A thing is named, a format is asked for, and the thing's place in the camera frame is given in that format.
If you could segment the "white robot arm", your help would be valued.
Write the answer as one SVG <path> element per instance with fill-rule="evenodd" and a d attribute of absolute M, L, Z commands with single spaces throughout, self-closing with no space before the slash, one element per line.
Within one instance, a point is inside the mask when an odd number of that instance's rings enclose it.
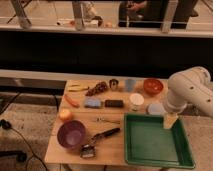
<path fill-rule="evenodd" d="M 213 118 L 213 90 L 208 85 L 211 75 L 204 67 L 192 67 L 172 74 L 167 82 L 168 92 L 163 99 L 166 111 L 163 128 L 171 129 L 188 103 Z"/>

